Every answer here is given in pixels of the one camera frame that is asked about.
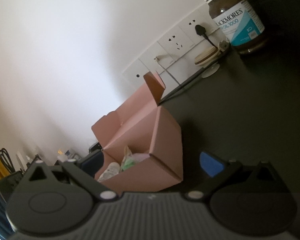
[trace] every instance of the white screw head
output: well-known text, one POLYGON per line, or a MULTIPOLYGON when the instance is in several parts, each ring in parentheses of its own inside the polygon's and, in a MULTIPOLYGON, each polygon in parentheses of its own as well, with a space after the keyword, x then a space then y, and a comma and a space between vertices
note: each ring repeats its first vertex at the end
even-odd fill
POLYGON ((100 193, 100 197, 103 199, 114 199, 117 194, 112 190, 106 190, 100 193))
POLYGON ((191 199, 201 199, 203 198, 203 192, 198 190, 193 190, 188 193, 188 197, 191 199))

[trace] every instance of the small bottle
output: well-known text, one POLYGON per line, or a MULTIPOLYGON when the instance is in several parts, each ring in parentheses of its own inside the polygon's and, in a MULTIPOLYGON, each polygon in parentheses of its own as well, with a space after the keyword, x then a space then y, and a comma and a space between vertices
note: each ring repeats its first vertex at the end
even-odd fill
POLYGON ((247 0, 205 0, 209 14, 239 54, 249 54, 268 41, 265 27, 247 0))

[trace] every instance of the green item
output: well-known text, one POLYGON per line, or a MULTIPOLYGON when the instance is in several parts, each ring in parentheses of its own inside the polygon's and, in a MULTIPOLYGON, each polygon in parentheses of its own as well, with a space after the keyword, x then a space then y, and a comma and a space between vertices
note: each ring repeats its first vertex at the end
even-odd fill
POLYGON ((125 171, 134 165, 136 165, 135 161, 132 158, 127 158, 123 165, 121 165, 121 169, 122 171, 125 171))

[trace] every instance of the white wall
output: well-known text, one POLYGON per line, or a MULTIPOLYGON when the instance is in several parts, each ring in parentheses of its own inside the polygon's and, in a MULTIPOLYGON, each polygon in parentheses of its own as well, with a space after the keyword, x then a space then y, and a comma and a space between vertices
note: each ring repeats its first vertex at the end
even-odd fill
POLYGON ((202 0, 0 0, 0 148, 86 154, 121 72, 202 0))

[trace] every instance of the white switch plate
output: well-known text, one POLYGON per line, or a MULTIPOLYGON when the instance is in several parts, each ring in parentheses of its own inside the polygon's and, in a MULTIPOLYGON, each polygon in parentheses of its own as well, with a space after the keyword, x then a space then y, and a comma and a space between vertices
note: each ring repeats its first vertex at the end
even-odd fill
POLYGON ((139 59, 150 71, 157 71, 161 74, 164 70, 154 60, 156 57, 158 57, 160 65, 164 68, 170 67, 175 62, 169 53, 166 52, 158 42, 155 42, 149 49, 147 49, 147 51, 143 53, 139 59))
POLYGON ((191 39, 177 25, 159 39, 158 43, 174 60, 178 60, 195 46, 191 39))
POLYGON ((206 28, 207 35, 210 35, 214 31, 216 31, 218 29, 218 26, 216 22, 209 15, 209 5, 207 3, 204 3, 197 10, 200 11, 201 14, 205 16, 206 23, 203 24, 202 26, 206 28))
POLYGON ((146 66, 143 65, 139 59, 137 59, 122 72, 122 75, 134 88, 137 89, 143 83, 145 83, 143 76, 148 72, 149 70, 146 68, 146 66))
POLYGON ((181 30, 183 30, 183 32, 191 39, 191 41, 195 45, 197 45, 200 41, 204 40, 202 36, 199 36, 195 32, 194 27, 196 25, 201 25, 203 27, 207 25, 206 18, 198 9, 189 14, 186 18, 184 18, 181 22, 178 23, 178 26, 181 28, 181 30))

